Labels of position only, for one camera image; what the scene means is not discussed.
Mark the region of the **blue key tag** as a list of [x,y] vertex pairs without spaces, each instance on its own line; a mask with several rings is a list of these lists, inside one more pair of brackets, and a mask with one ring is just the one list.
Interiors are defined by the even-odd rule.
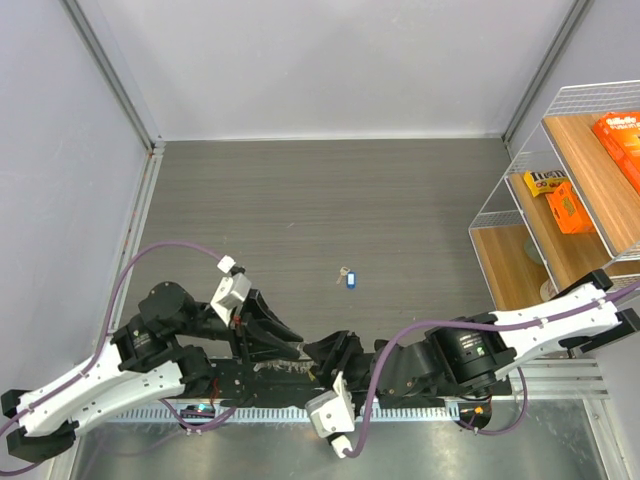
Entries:
[[357,275],[354,271],[349,271],[346,274],[346,287],[350,290],[355,289],[357,286]]

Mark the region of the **round steel keyring disc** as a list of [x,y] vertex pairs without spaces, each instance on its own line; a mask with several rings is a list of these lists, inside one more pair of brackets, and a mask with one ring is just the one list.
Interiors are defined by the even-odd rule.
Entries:
[[311,369],[314,366],[312,359],[304,352],[305,344],[303,342],[295,343],[294,347],[299,353],[299,358],[296,360],[269,360],[264,362],[258,362],[253,367],[254,372],[260,371],[274,371],[274,372],[286,372],[306,375],[310,381],[315,381],[316,376],[312,373]]

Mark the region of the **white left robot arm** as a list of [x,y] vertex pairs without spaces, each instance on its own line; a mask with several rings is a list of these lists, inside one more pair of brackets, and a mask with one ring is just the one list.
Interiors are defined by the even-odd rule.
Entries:
[[4,416],[18,420],[6,436],[9,455],[38,464],[112,416],[157,399],[210,393],[217,376],[211,360],[203,348],[181,345],[182,336],[224,341],[241,364],[300,356],[302,337],[255,288],[227,310],[227,319],[224,308],[195,300],[174,282],[156,285],[138,309],[96,357],[44,387],[2,395]]

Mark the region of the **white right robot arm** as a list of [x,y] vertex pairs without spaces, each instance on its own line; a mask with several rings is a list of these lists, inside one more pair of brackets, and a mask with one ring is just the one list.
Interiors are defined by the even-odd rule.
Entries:
[[302,350],[322,386],[340,378],[347,391],[374,394],[386,407],[412,397],[485,395],[529,360],[596,348],[624,335],[631,316],[615,303],[638,288],[633,282],[614,289],[606,273],[596,270],[534,306],[416,322],[377,341],[371,353],[348,330]]

